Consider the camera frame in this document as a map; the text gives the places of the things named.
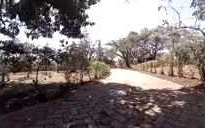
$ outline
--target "road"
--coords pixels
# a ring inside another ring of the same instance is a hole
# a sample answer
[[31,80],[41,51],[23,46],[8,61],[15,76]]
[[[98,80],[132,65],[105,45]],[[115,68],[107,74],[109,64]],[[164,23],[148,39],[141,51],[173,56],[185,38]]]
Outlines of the road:
[[104,83],[121,83],[137,86],[142,89],[168,89],[176,90],[183,86],[162,80],[147,74],[126,69],[111,69],[111,75],[102,80]]

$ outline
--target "tree trunk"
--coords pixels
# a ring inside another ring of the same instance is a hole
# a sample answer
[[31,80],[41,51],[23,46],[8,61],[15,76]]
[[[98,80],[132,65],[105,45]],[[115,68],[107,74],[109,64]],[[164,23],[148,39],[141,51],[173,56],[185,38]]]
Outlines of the tree trunk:
[[174,64],[173,62],[170,63],[170,67],[169,67],[170,71],[169,71],[169,76],[174,76]]
[[35,77],[35,84],[38,84],[38,74],[39,74],[40,66],[37,66],[36,77]]
[[87,75],[88,75],[89,79],[92,80],[92,78],[90,76],[90,71],[89,70],[87,70]]
[[125,57],[124,60],[125,60],[125,64],[126,64],[127,68],[131,68],[131,65],[130,65],[130,62],[129,62],[129,58]]
[[80,84],[82,85],[84,83],[83,82],[83,70],[80,71],[79,79],[80,79]]
[[201,77],[201,81],[205,82],[205,64],[204,60],[200,61],[199,64],[197,65],[198,70],[199,70],[199,75]]
[[30,77],[30,72],[27,73],[27,77],[28,77],[28,78]]

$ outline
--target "dirt ground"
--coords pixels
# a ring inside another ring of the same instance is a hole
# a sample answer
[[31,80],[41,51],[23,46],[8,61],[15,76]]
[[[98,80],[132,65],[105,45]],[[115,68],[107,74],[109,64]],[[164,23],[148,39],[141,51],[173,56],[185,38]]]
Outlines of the dirt ground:
[[[29,77],[27,77],[27,72],[21,73],[10,73],[10,82],[13,83],[33,83],[36,78],[36,72],[32,72]],[[76,73],[72,74],[72,81],[79,79],[79,75]],[[63,72],[56,71],[41,71],[39,72],[39,84],[49,84],[49,83],[65,83],[65,76]]]
[[168,75],[162,75],[158,73],[155,74],[155,73],[150,73],[150,72],[143,72],[143,73],[151,75],[151,76],[155,76],[160,79],[171,81],[173,83],[180,84],[184,87],[194,87],[202,83],[198,79],[182,78],[182,77],[177,77],[177,76],[172,77]]

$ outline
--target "green leaves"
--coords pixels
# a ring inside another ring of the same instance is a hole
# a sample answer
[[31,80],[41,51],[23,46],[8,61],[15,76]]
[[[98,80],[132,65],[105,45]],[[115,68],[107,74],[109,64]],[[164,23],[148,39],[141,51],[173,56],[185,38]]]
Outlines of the green leaves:
[[193,16],[199,20],[205,20],[205,0],[192,0],[191,7],[196,8]]
[[104,62],[94,61],[89,67],[90,73],[94,75],[94,78],[100,78],[110,73],[110,68]]
[[51,38],[58,31],[67,37],[81,38],[81,27],[93,25],[85,10],[99,0],[0,0],[0,33],[15,37],[22,23],[27,37]]

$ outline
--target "tree canopy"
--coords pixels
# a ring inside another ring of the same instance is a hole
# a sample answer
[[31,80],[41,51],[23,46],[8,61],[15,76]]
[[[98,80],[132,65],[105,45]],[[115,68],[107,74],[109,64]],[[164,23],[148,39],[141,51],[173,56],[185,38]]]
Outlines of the tree canopy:
[[161,31],[165,31],[165,28],[143,29],[140,34],[131,31],[126,38],[111,41],[107,45],[111,46],[113,53],[122,58],[130,68],[131,64],[156,59],[166,42]]
[[20,26],[32,39],[51,38],[59,31],[68,37],[82,37],[81,27],[93,25],[85,13],[99,0],[0,0],[0,33],[15,37]]
[[199,20],[205,20],[205,0],[192,0],[191,7],[196,8],[194,16]]

